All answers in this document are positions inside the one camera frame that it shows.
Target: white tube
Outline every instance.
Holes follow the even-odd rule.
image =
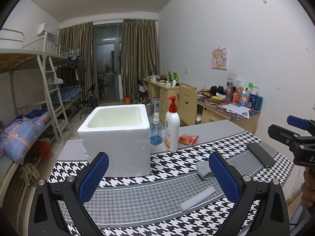
[[[191,207],[197,205],[199,202],[203,201],[205,198],[209,197],[214,192],[215,188],[213,186],[210,186],[201,193],[179,204],[179,208],[181,211],[186,211]]]

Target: cartoon girl painting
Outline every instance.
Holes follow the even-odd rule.
[[[227,69],[226,67],[226,48],[221,49],[220,46],[217,49],[212,50],[212,68]]]

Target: white foam container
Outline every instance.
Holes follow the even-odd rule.
[[[89,162],[99,152],[108,154],[105,177],[150,174],[150,124],[145,105],[97,107],[78,133]]]

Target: patterned desk mat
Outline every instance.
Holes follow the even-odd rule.
[[[150,175],[103,178],[91,201],[84,206],[105,235],[214,235],[234,204],[225,198],[215,178],[200,179],[196,174],[197,161],[207,160],[209,153],[219,151],[240,174],[264,182],[276,177],[282,184],[293,168],[292,162],[261,143],[276,160],[272,168],[263,168],[246,149],[246,144],[252,142],[261,141],[244,132],[175,154],[154,154]],[[85,165],[87,162],[57,161],[49,181],[63,181]],[[210,185],[216,189],[213,195],[186,212],[179,210],[179,203]],[[242,229],[253,220],[258,204],[259,201],[253,203]],[[63,202],[60,207],[71,233],[78,235]]]

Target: human hand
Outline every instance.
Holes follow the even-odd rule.
[[[306,208],[312,207],[315,202],[315,174],[310,168],[305,168],[304,184],[302,185],[302,205]]]

